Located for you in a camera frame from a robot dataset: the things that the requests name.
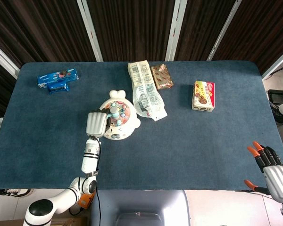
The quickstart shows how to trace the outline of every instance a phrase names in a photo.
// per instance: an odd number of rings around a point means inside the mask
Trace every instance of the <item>orange fingertip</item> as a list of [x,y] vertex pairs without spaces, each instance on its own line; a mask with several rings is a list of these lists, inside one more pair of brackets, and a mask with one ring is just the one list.
[[257,185],[254,185],[252,182],[249,180],[244,180],[244,183],[246,184],[247,187],[249,187],[251,190],[255,191],[255,188],[258,187]]
[[263,147],[261,147],[261,145],[258,142],[253,141],[253,145],[255,146],[257,151],[263,150]]
[[247,149],[250,151],[250,153],[254,156],[254,158],[259,157],[260,154],[257,150],[255,150],[253,147],[248,146]]

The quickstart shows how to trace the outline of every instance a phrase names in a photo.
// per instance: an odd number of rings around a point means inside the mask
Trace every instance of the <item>blue cookie package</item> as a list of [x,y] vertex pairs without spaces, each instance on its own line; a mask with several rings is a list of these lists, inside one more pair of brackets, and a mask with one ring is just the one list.
[[50,93],[57,91],[69,91],[67,82],[79,79],[75,68],[37,76],[37,78],[38,86],[42,89],[47,88]]

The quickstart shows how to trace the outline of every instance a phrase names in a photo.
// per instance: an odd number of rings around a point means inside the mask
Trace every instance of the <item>table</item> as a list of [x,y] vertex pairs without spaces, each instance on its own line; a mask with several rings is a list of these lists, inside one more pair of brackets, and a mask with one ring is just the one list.
[[[167,62],[174,81],[159,91],[168,116],[141,126],[127,139],[101,139],[99,189],[247,189],[244,179],[264,180],[247,146],[256,140],[283,145],[257,67],[247,61]],[[49,95],[37,75],[75,67],[69,92]],[[213,81],[213,112],[191,109],[195,80]],[[67,188],[83,176],[87,115],[126,91],[126,62],[28,63],[20,74],[0,130],[0,188]]]

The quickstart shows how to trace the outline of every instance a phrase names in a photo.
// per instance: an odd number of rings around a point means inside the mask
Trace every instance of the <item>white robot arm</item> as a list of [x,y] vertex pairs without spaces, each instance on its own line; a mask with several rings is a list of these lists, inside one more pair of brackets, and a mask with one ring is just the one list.
[[110,126],[108,110],[97,110],[88,114],[86,132],[89,139],[84,151],[82,171],[85,178],[75,178],[69,188],[56,196],[32,203],[25,215],[24,226],[50,226],[54,213],[63,213],[73,206],[83,194],[92,194],[96,190],[96,176],[100,160],[99,138]]
[[267,188],[253,185],[249,180],[244,180],[244,182],[251,190],[270,194],[275,201],[282,203],[281,213],[283,215],[283,164],[271,147],[264,147],[255,141],[253,145],[256,149],[249,146],[248,150],[263,173]]

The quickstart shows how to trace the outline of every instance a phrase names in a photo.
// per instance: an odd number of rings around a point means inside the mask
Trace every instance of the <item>brown wrapper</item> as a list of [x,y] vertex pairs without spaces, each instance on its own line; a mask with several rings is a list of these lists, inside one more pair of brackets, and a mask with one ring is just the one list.
[[157,90],[169,89],[174,85],[165,64],[152,66],[151,71]]

